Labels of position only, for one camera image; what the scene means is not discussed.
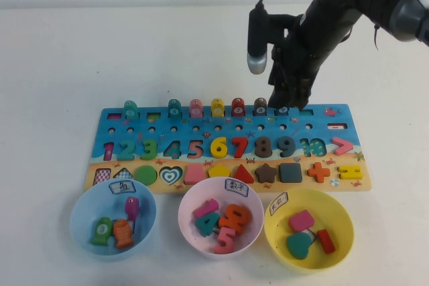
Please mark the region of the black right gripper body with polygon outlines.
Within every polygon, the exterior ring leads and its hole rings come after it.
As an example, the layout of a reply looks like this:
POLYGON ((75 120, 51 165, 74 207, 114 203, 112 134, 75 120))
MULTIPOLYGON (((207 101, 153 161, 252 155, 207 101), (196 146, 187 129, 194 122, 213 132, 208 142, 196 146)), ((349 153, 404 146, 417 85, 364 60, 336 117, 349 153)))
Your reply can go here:
POLYGON ((332 51, 347 38, 361 12, 328 0, 313 0, 272 50, 270 80, 315 80, 332 51))

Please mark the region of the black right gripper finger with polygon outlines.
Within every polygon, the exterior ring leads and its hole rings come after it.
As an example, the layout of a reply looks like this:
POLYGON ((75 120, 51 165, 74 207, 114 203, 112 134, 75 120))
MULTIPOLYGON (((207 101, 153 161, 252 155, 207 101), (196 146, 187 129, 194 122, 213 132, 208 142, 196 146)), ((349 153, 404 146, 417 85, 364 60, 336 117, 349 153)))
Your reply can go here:
POLYGON ((289 107, 290 93, 284 81, 272 78, 269 80, 269 84, 273 86, 273 92, 269 98, 269 107, 289 107))
POLYGON ((296 80, 292 95, 293 107, 302 109, 308 104, 313 84, 313 78, 299 78, 296 80))

